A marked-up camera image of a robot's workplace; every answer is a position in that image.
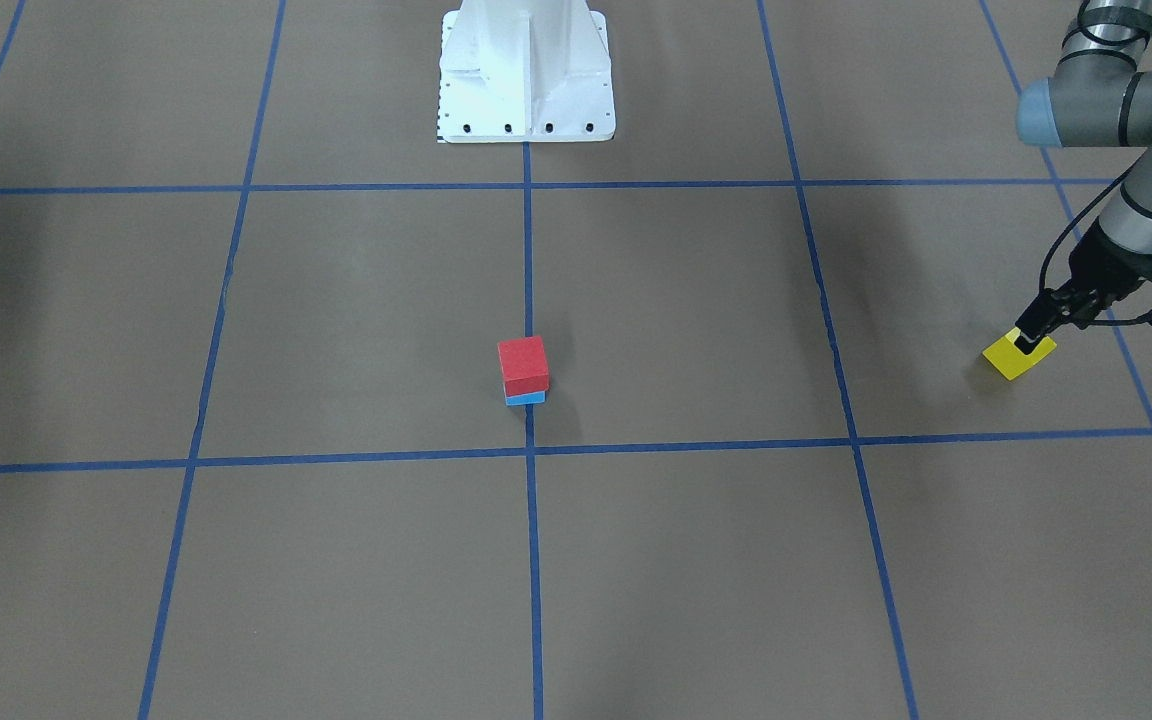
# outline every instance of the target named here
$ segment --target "red block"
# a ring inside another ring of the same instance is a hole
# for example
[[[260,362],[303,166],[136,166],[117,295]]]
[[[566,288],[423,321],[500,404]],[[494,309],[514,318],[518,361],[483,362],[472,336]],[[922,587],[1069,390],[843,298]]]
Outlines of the red block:
[[[548,391],[550,362],[545,359],[545,343],[540,336],[499,342],[497,354],[507,397]]]

